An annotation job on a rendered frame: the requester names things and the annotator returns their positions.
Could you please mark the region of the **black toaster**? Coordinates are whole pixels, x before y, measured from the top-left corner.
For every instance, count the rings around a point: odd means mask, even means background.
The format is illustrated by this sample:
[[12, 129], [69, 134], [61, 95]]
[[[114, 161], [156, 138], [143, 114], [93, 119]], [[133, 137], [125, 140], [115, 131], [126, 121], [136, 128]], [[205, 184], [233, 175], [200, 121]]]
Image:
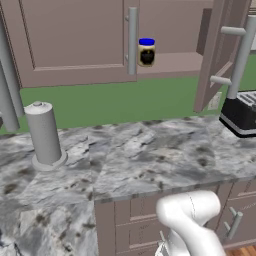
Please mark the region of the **black toaster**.
[[225, 99], [219, 120], [237, 137], [256, 137], [256, 91], [240, 91]]

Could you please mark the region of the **closed mauve cabinet door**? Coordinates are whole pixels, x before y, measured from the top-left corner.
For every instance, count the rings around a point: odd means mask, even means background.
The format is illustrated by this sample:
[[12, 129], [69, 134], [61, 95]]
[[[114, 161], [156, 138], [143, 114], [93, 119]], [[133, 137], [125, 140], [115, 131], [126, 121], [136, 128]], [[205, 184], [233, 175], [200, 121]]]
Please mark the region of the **closed mauve cabinet door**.
[[135, 81], [128, 73], [139, 0], [0, 0], [21, 86]]

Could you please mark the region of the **grey paper towel holder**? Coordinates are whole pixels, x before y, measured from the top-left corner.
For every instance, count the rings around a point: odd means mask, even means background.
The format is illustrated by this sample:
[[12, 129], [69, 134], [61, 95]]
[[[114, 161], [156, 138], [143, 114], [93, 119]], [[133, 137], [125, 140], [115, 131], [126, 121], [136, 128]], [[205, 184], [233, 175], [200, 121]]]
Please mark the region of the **grey paper towel holder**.
[[53, 171], [64, 165], [68, 155], [60, 146], [51, 103], [36, 101], [25, 107], [35, 155], [32, 165], [39, 171]]

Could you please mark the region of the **blue-lidded mayonnaise jar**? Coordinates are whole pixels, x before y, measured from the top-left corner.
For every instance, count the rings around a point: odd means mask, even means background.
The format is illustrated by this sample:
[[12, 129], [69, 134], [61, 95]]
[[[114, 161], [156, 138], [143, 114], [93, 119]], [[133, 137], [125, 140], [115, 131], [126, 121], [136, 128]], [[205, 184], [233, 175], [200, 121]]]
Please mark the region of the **blue-lidded mayonnaise jar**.
[[153, 38], [140, 38], [138, 42], [138, 64], [150, 67], [155, 60], [155, 40]]

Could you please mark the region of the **white wall outlet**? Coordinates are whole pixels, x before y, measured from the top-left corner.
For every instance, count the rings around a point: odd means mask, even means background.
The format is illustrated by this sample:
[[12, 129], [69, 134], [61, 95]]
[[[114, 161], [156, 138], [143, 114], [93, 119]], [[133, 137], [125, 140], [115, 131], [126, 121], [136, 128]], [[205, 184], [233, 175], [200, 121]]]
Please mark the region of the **white wall outlet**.
[[219, 107], [220, 99], [221, 99], [222, 93], [217, 92], [215, 96], [210, 100], [208, 104], [209, 110], [217, 110]]

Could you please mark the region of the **mauve base cabinet run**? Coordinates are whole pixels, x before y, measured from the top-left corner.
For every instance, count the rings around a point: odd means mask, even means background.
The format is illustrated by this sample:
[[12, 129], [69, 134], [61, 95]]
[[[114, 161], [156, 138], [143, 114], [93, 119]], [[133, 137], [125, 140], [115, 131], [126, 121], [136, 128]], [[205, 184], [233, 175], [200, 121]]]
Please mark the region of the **mauve base cabinet run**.
[[[160, 232], [168, 233], [168, 229], [157, 220], [157, 200], [199, 189], [211, 190], [220, 199], [220, 214], [206, 226], [217, 233], [226, 249], [256, 245], [256, 178], [242, 178], [96, 199], [99, 256], [153, 256]], [[232, 225], [230, 207], [243, 213], [231, 240], [226, 238], [224, 226], [225, 222]]]

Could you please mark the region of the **open mauve cabinet door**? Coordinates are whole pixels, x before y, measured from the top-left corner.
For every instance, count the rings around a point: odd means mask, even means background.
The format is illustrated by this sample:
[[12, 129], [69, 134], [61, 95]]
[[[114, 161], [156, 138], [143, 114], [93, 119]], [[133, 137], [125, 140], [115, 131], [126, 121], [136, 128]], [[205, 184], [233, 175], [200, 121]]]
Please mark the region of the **open mauve cabinet door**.
[[231, 75], [252, 0], [214, 0], [194, 111], [201, 112]]

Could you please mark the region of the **mauve wall cabinet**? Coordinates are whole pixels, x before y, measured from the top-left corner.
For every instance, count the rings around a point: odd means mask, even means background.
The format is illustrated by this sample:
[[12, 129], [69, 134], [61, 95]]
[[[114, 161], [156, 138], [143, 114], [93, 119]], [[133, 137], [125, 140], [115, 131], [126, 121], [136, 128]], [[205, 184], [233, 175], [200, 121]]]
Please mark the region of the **mauve wall cabinet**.
[[209, 20], [213, 0], [140, 0], [139, 37], [155, 40], [152, 67], [138, 67], [139, 78], [170, 78], [200, 73], [206, 39], [202, 18]]

